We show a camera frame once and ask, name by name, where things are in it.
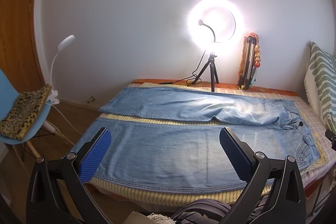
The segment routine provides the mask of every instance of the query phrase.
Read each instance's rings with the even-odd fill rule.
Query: wooden door
[[[0,0],[0,69],[18,92],[44,85],[36,52],[34,0]]]

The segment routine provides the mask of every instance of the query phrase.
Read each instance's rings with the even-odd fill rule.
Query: yellow striped fabric
[[[153,83],[144,83],[142,85],[131,85],[131,86],[140,86],[144,88],[151,88],[156,86],[166,86],[178,89],[188,89],[188,90],[201,90],[201,91],[208,91],[210,92],[210,88],[196,88],[192,86],[180,86],[180,85],[158,85]],[[296,96],[284,96],[278,94],[268,94],[268,93],[256,93],[256,92],[246,92],[243,90],[229,90],[229,89],[216,89],[216,92],[221,93],[230,93],[230,94],[239,94],[245,96],[252,96],[252,97],[260,97],[260,98],[283,98],[283,99],[290,99],[295,101],[295,105],[300,110],[301,115],[304,119],[308,122],[314,140],[316,142],[316,146],[321,154],[321,157],[309,165],[306,169],[301,171],[302,181],[304,185],[309,184],[314,179],[317,179],[319,175],[324,172],[327,162],[327,156],[324,153],[325,147],[323,146],[324,142],[321,141],[321,128],[324,129],[323,125],[319,121],[318,117],[313,116],[312,110],[308,107],[301,98]],[[108,114],[102,113],[100,115],[101,118],[108,118],[108,119],[116,119],[121,121],[132,121],[132,122],[145,122],[145,123],[159,123],[159,124],[174,124],[174,125],[204,125],[204,126],[214,126],[214,125],[226,125],[225,123],[221,123],[217,120],[212,120],[209,122],[177,122],[177,121],[169,121],[169,120],[160,120],[160,119],[144,119],[139,117],[130,117],[130,116],[123,116],[123,115],[116,115],[116,114]],[[145,202],[150,204],[156,204],[161,206],[170,206],[170,207],[182,207],[194,200],[200,198],[211,198],[216,199],[226,203],[234,203],[241,192],[241,190],[234,190],[234,191],[227,191],[221,193],[213,193],[213,194],[205,194],[205,195],[197,195],[197,194],[171,194],[171,193],[160,193],[160,192],[153,192],[147,190],[139,190],[130,187],[120,186],[97,177],[93,177],[90,181],[91,184],[95,185],[98,189],[102,192],[111,194],[116,194],[123,196],[129,200],[137,201],[137,202]],[[263,194],[266,194],[270,191],[271,184],[265,186]]]

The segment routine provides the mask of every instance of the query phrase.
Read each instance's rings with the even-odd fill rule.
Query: blue gripper pad
[[[90,181],[111,144],[111,132],[106,128],[79,165],[81,183]]]
[[[223,128],[219,134],[220,145],[229,158],[238,177],[248,183],[251,180],[254,171],[253,164],[244,153],[244,149],[249,149],[251,152],[253,151],[247,143],[240,141],[234,133],[231,134],[236,137],[236,140],[226,131],[225,128]]]

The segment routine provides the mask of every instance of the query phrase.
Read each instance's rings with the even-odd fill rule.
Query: illuminated ring light
[[[214,30],[218,43],[213,43],[213,35],[208,28],[198,25],[200,19]],[[230,49],[242,38],[243,16],[228,0],[202,0],[188,17],[188,29],[193,41],[202,49],[212,52]]]

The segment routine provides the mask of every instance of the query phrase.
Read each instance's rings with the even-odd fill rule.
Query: blue chair
[[[19,93],[14,89],[14,87],[4,75],[2,70],[0,70],[0,121],[7,116],[7,114],[13,107],[13,104],[18,95]],[[15,149],[15,145],[20,145],[22,143],[26,143],[28,145],[29,149],[32,151],[33,155],[36,158],[40,157],[40,154],[34,148],[32,143],[30,142],[30,139],[35,136],[35,134],[39,131],[41,127],[43,127],[46,131],[61,137],[65,142],[73,144],[65,135],[61,134],[55,126],[53,126],[50,122],[46,120],[50,109],[51,104],[46,103],[22,141],[8,138],[0,134],[0,142],[13,145],[14,151],[16,152],[19,160],[21,159],[18,155],[17,150]]]

